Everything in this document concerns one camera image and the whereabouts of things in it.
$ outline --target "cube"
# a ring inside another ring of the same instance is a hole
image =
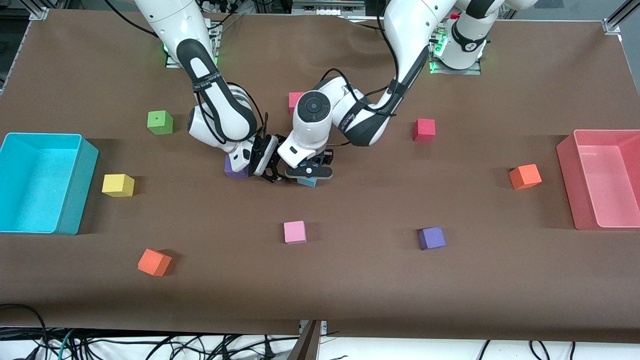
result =
[[[290,92],[289,93],[289,114],[293,115],[296,106],[298,105],[298,100],[304,95],[303,92]]]
[[[318,179],[298,179],[298,184],[308,186],[310,188],[315,188]]]
[[[150,111],[147,127],[156,135],[173,134],[173,118],[164,110]]]
[[[442,228],[439,226],[420,230],[418,239],[420,240],[420,249],[422,250],[437,249],[447,245],[444,240]]]
[[[304,221],[284,223],[284,242],[287,244],[299,244],[307,242],[307,232]]]
[[[171,260],[171,256],[164,255],[162,252],[147,249],[145,250],[145,253],[142,254],[142,258],[138,262],[138,270],[153,276],[164,276]]]
[[[542,183],[536,164],[516,167],[509,173],[509,177],[513,188],[516,190],[530,188]]]
[[[413,125],[413,141],[431,142],[436,136],[436,121],[433,119],[418,119]]]
[[[102,192],[111,197],[132,197],[135,180],[125,174],[107,174],[102,182]]]
[[[225,158],[225,174],[232,179],[246,179],[249,177],[249,165],[247,165],[242,171],[235,172],[234,169],[231,168],[231,158],[229,155]]]

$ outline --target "green cube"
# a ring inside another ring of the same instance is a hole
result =
[[[147,127],[156,135],[173,134],[173,118],[164,110],[150,111]]]

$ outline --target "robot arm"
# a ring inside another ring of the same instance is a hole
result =
[[[213,61],[209,29],[195,0],[135,0],[169,55],[189,74],[199,105],[189,133],[229,152],[234,171],[250,162],[257,121],[246,92],[227,85]]]
[[[397,59],[397,76],[377,104],[347,84],[344,77],[322,80],[313,92],[320,92],[330,102],[330,116],[314,121],[317,129],[328,129],[333,123],[355,146],[370,146],[382,135],[389,118],[404,99],[428,58],[431,33],[448,14],[455,0],[438,5],[423,0],[392,0],[385,10],[385,33]],[[300,116],[307,107],[304,96],[294,112],[294,131],[278,149],[279,155],[292,168],[319,154],[324,142],[311,142],[309,119]]]
[[[370,146],[382,135],[389,118],[400,105],[413,82],[425,66],[429,54],[429,40],[451,8],[456,5],[465,11],[459,19],[446,22],[447,41],[434,53],[453,69],[467,69],[480,56],[486,45],[486,37],[495,22],[499,8],[505,0],[391,0],[385,10],[385,34],[397,62],[397,76],[377,104],[373,104],[362,92],[347,84],[344,76],[322,80],[314,88],[330,100],[330,113],[323,120],[315,120],[309,126],[307,118],[298,110],[306,104],[303,99],[294,113],[294,129],[279,155],[292,168],[296,168],[326,147],[325,134],[314,131],[325,129],[321,123],[331,121],[355,146]],[[512,8],[521,10],[533,6],[537,0],[508,0]]]

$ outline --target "light blue cube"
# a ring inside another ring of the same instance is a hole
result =
[[[298,179],[298,184],[315,188],[318,179]]]
[[[79,134],[7,134],[0,233],[77,234],[97,158],[98,149]]]

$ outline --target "pink cube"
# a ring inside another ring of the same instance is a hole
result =
[[[307,242],[307,232],[304,221],[284,223],[284,242],[287,244],[300,244]]]
[[[303,92],[290,92],[289,93],[289,114],[293,115],[293,111],[298,105],[298,100],[304,95]]]
[[[436,121],[433,119],[418,119],[413,126],[413,141],[431,142],[436,136]]]

